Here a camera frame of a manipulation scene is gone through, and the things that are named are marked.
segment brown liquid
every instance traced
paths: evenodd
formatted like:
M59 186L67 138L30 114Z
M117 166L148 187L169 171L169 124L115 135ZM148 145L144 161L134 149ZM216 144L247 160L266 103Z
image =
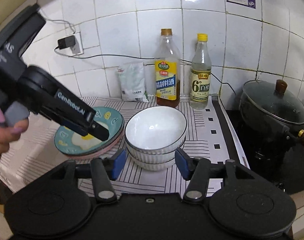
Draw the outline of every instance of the brown liquid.
M170 106L170 107L177 107L180 103L180 91L181 91L181 81L178 80L176 83L176 99L175 100L168 100L164 98L156 98L156 103L159 106Z

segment pot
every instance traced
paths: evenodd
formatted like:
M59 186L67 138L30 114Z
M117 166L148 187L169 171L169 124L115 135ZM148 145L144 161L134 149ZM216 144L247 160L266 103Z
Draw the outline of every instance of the pot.
M304 130L304 104L286 88L283 80L250 80L243 86L241 116L268 142L297 137Z

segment screw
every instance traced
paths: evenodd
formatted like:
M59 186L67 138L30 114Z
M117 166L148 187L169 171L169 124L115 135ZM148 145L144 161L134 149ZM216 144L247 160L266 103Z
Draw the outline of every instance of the screw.
M147 198L145 201L147 203L154 203L154 199L153 198Z
M187 192L186 196L191 199L198 199L202 197L202 193L197 190L191 190Z
M112 198L113 196L114 196L114 192L112 192L110 190L103 190L103 191L99 192L99 198L109 199L109 198Z

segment fried egg design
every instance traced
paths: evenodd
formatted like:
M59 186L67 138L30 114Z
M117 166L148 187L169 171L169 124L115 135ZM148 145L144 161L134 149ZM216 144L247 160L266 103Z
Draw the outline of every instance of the fried egg design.
M108 125L102 122L98 122L100 125L108 129ZM76 146L79 146L82 150L86 151L95 145L100 144L102 141L95 138L93 135L81 136L78 133L74 133L71 139L72 143Z

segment power cord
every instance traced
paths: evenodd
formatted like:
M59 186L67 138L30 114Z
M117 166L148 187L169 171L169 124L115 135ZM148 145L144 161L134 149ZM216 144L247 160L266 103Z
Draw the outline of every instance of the power cord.
M44 11L43 11L41 8L40 8L40 11L42 12L42 14L43 14L42 16L43 16L43 18L44 18L45 20L50 21L50 22L55 22L55 23L66 23L66 24L69 25L69 27L70 27L71 31L73 32L73 34L76 33L76 29L75 29L74 24L72 24L72 23L70 23L69 21L66 21L66 20L51 20L51 19L49 19L49 18L47 18L47 17L44 16L45 13L44 13Z
M62 54L60 52L57 51L59 47L56 47L54 49L54 52L60 56L64 56L64 57L72 57L72 58L75 58L75 59L88 59L88 58L93 58L93 57L99 57L99 56L117 56L117 57L130 57L130 58L137 58L137 59L146 59L146 60L154 60L154 58L146 58L146 57L135 57L135 56L129 56L129 55L118 55L118 54L97 54L97 55L93 55L93 56L89 56L89 57L77 57L77 55L73 55L73 56L69 56L69 55L66 55L66 54ZM182 62L188 62L188 63L192 63L191 61L188 61L188 60L185 60L185 59L181 59ZM227 82L222 82L220 81L213 73L211 73L211 75L213 77L215 77L221 84L226 84L228 85L233 93L236 95L236 92L235 90L233 89L233 87L227 83Z

